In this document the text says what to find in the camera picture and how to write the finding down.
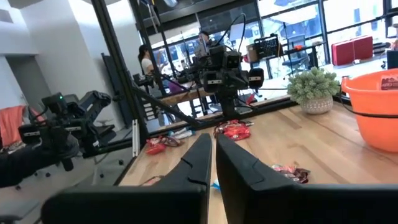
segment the orange bin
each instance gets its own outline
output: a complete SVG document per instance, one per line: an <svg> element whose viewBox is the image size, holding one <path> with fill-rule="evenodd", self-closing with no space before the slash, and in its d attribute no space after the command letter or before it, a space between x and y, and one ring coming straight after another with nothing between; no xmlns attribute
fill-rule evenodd
<svg viewBox="0 0 398 224"><path fill-rule="evenodd" d="M383 75L397 75L398 69L344 78L341 87L349 94L353 111L367 114L398 114L398 90L381 90ZM355 115L359 132L370 146L398 152L398 119Z"/></svg>

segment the potted plant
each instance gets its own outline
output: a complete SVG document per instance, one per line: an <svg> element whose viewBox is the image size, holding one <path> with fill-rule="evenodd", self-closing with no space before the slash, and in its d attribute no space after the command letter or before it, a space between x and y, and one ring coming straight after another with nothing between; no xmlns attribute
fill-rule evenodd
<svg viewBox="0 0 398 224"><path fill-rule="evenodd" d="M333 107L333 96L340 90L336 73L313 67L289 78L287 93L308 114L322 114Z"/></svg>

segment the bucket handle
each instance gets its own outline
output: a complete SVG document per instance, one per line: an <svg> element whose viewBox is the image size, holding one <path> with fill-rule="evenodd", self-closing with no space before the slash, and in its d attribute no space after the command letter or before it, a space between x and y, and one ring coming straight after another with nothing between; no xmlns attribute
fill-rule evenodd
<svg viewBox="0 0 398 224"><path fill-rule="evenodd" d="M341 85L340 85L340 94L339 94L339 99L340 99L340 103L343 105L344 108L346 108L346 110L348 110L349 112L355 114L355 115L360 115L360 116L364 116L364 117L368 117L368 118L389 118L389 119L397 119L398 115L388 115L388 114L369 114L369 113L361 113L361 112L356 112L353 111L352 109L349 109L344 103L343 103L343 89L346 87L347 83L349 81L351 81L349 78L351 78L350 76L343 76L343 79L341 80Z"/></svg>

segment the white plant pot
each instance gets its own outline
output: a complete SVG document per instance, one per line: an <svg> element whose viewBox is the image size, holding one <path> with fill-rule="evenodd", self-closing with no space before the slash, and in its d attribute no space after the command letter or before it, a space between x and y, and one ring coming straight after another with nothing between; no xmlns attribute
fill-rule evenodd
<svg viewBox="0 0 398 224"><path fill-rule="evenodd" d="M301 105L301 109L308 114L323 114L330 111L333 107L333 98L331 96L308 100Z"/></svg>

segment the red cushion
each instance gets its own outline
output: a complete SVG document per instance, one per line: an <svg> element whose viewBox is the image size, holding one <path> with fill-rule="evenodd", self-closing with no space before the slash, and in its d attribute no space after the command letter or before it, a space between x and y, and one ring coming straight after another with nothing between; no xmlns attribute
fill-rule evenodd
<svg viewBox="0 0 398 224"><path fill-rule="evenodd" d="M332 44L331 51L334 65L346 65L354 61L354 47L352 41Z"/></svg>
<svg viewBox="0 0 398 224"><path fill-rule="evenodd" d="M354 42L355 59L368 59L373 57L372 36L362 36L351 40Z"/></svg>

